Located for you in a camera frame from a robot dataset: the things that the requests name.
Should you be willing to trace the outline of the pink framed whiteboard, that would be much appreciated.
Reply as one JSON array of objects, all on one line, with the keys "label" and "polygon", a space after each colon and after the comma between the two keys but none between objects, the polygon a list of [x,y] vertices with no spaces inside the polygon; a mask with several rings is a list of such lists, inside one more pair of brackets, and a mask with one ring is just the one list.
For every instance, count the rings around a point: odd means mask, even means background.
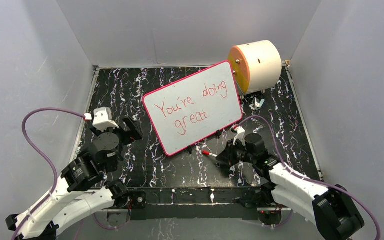
[{"label": "pink framed whiteboard", "polygon": [[223,61],[143,96],[164,153],[173,156],[243,117],[229,61]]}]

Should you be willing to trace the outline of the red marker cap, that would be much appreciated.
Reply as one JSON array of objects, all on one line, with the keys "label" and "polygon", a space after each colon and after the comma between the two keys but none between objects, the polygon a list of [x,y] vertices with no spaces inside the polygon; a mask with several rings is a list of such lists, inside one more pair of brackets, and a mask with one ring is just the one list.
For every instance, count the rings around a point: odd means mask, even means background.
[{"label": "red marker cap", "polygon": [[203,150],[201,153],[202,153],[203,155],[205,155],[205,156],[209,156],[209,155],[210,155],[210,153],[209,153],[208,151],[205,151],[205,150]]}]

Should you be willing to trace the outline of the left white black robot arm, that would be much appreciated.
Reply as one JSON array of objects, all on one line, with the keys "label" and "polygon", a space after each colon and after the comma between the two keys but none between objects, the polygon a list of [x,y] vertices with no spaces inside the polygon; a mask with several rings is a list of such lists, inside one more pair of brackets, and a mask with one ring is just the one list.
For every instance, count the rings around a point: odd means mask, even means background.
[{"label": "left white black robot arm", "polygon": [[5,222],[14,240],[55,240],[74,223],[107,208],[131,208],[136,194],[121,180],[107,182],[93,194],[88,191],[115,172],[123,161],[124,146],[142,140],[140,124],[123,119],[127,130],[113,121],[94,122],[92,142],[81,148],[57,177],[56,184],[32,207],[9,215]]}]

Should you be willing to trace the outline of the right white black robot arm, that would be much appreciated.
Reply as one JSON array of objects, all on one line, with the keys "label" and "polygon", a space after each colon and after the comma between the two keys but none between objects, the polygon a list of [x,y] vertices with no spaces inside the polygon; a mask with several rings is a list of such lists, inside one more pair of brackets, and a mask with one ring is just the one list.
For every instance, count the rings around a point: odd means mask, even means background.
[{"label": "right white black robot arm", "polygon": [[365,226],[344,187],[314,183],[303,174],[292,172],[268,152],[257,133],[246,135],[243,141],[228,141],[215,159],[228,166],[240,162],[251,164],[255,172],[267,180],[261,187],[262,202],[268,207],[280,204],[292,209],[313,223],[325,240],[347,240]]}]

